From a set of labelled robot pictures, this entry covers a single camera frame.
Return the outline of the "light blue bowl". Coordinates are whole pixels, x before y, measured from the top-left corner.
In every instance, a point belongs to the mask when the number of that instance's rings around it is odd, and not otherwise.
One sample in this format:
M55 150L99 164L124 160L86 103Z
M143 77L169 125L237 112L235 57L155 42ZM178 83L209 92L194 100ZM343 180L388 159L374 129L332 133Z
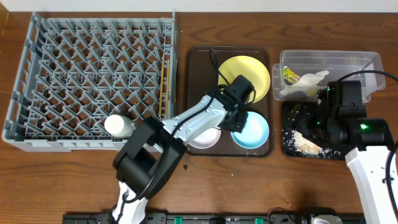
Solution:
M242 132L232 132L231 137L237 145L246 149L255 149L268 140L269 133L267 120L259 113L248 111Z

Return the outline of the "white tissue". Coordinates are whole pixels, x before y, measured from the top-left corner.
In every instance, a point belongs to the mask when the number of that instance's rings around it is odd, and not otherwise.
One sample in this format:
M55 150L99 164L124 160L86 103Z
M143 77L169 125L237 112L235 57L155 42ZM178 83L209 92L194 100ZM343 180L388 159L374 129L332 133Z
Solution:
M285 87L280 91L280 94L285 96L296 91L306 91L310 87L320 83L330 72L328 70L323 70L315 74L308 73L303 75L296 83L293 85Z

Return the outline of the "green yellow wrapper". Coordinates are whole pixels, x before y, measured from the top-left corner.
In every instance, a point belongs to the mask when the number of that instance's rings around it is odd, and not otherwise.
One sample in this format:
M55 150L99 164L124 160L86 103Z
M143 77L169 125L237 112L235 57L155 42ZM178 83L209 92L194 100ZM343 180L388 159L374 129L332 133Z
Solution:
M300 80L300 76L293 72L288 66L283 68L283 78L287 85L293 85Z

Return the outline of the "white cup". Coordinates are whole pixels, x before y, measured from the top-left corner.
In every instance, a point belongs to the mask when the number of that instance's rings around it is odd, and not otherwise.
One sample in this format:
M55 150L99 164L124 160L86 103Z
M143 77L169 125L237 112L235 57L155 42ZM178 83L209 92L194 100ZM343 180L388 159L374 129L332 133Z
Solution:
M134 131L132 121L117 114L108 116L104 121L104 127L110 135L119 139L128 138Z

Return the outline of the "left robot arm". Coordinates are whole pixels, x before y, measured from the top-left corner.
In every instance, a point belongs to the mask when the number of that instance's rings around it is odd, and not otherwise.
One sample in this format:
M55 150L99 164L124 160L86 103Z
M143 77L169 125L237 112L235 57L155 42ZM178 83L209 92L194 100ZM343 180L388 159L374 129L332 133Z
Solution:
M206 91L201 100L170 119L146 118L132 132L113 161L120 195L112 211L112 223L140 223L147 201L170 179L187 151L187 144L205 131L220 128L232 133L244 129L246 107L256 100L254 83L262 73L250 68L244 56L218 63L215 50L209 56L216 76L224 82Z

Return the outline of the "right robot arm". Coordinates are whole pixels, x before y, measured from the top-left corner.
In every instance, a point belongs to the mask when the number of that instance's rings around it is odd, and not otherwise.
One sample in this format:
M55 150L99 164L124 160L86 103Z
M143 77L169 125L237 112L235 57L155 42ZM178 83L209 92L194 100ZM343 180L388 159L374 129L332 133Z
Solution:
M386 120L367 117L361 82L350 78L347 74L320 90L313 111L295 104L285 129L344 155L367 223L397 223L397 142Z

